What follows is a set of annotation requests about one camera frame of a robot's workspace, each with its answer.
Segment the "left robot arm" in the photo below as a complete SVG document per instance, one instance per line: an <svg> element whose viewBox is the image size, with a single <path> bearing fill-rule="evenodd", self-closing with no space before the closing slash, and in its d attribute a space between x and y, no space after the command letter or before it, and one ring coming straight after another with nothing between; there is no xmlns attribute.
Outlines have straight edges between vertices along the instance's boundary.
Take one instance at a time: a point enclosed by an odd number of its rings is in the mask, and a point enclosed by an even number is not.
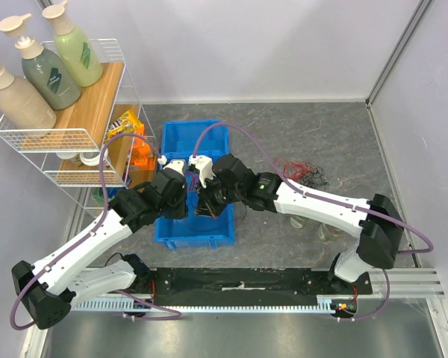
<svg viewBox="0 0 448 358"><path fill-rule="evenodd" d="M186 212L185 162L174 160L155 176L127 189L105 206L97 221L66 245L30 264L22 260L11 270L17 299L10 313L15 330L57 324L71 310L67 285L85 266L119 241L177 209Z"/></svg>

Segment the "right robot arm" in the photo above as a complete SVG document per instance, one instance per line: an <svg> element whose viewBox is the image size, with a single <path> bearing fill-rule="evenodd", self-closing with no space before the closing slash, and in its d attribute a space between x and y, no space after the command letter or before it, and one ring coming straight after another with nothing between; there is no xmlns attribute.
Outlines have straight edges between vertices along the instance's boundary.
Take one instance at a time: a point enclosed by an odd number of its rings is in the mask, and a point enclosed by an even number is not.
<svg viewBox="0 0 448 358"><path fill-rule="evenodd" d="M218 160L203 155L189 158L199 176L195 213L217 217L230 204L240 202L255 211L300 216L342 230L357 244L338 254L327 274L335 293L345 293L369 269L394 267L403 229L391 200L348 198L310 189L272 172L255 174L231 154Z"/></svg>

